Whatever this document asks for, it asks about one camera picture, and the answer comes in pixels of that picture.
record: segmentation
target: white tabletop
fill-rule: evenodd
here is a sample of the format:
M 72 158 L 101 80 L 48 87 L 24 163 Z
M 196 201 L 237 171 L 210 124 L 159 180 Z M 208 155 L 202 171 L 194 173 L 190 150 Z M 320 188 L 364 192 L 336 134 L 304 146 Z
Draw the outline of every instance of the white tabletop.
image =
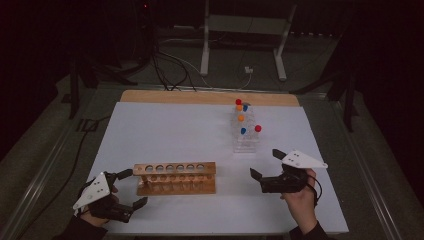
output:
M 300 150 L 322 160 L 302 107 L 253 106 L 262 125 L 256 153 L 233 153 L 232 105 L 117 103 L 89 179 L 138 163 L 216 162 L 216 194 L 150 196 L 129 223 L 111 221 L 110 233 L 133 235 L 266 235 L 296 226 L 280 194 L 264 194 L 250 168 L 264 177 L 281 174 L 272 149 Z M 331 180 L 315 169 L 323 187 L 316 207 L 329 233 L 347 232 Z M 117 181 L 120 203 L 130 205 L 138 177 Z

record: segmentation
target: table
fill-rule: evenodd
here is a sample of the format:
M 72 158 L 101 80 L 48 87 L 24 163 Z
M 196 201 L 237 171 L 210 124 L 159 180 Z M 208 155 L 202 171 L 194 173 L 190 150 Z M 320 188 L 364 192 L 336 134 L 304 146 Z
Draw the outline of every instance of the table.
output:
M 256 153 L 235 154 L 230 116 L 236 98 L 254 107 L 264 126 Z M 271 150 L 296 148 L 322 159 L 309 122 L 293 95 L 128 90 L 117 103 L 89 179 L 101 171 L 119 172 L 136 163 L 214 161 L 216 194 L 151 196 L 129 223 L 110 222 L 112 234 L 125 235 L 275 235 L 296 226 L 279 194 L 263 194 L 249 174 L 281 172 Z M 348 228 L 325 169 L 316 169 L 323 196 L 316 208 L 330 233 Z M 137 177 L 119 182 L 118 197 L 131 204 Z

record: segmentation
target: red ball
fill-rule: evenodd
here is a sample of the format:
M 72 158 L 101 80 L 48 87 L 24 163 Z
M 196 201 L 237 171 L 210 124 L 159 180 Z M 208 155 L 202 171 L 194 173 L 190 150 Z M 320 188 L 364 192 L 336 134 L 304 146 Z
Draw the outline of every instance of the red ball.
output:
M 261 125 L 256 125 L 256 126 L 255 126 L 255 131 L 256 131 L 256 132 L 260 132 L 260 131 L 262 131 L 262 127 L 261 127 Z

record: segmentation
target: wooden test tube rack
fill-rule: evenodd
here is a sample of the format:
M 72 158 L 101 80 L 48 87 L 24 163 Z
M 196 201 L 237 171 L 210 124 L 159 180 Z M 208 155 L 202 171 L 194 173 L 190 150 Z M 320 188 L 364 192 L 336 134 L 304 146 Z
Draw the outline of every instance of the wooden test tube rack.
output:
M 215 162 L 135 164 L 137 195 L 213 194 Z

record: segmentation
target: hand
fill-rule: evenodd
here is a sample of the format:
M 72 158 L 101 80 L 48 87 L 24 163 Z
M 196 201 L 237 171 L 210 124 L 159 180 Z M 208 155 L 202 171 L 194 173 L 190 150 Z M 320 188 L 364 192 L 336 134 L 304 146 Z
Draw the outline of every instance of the hand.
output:
M 113 186 L 112 192 L 117 193 L 118 189 L 115 186 Z M 119 203 L 119 199 L 115 195 L 112 195 L 112 197 L 117 203 Z M 102 227 L 105 223 L 109 222 L 109 219 L 98 218 L 91 215 L 88 205 L 85 206 L 83 214 L 81 214 L 80 218 L 95 227 Z
M 307 169 L 306 173 L 315 178 L 316 173 L 312 169 Z M 308 178 L 308 183 L 315 186 L 315 180 Z M 283 193 L 280 197 L 286 200 L 290 213 L 296 221 L 303 235 L 310 232 L 318 223 L 315 216 L 315 195 L 312 189 L 305 187 L 300 192 Z

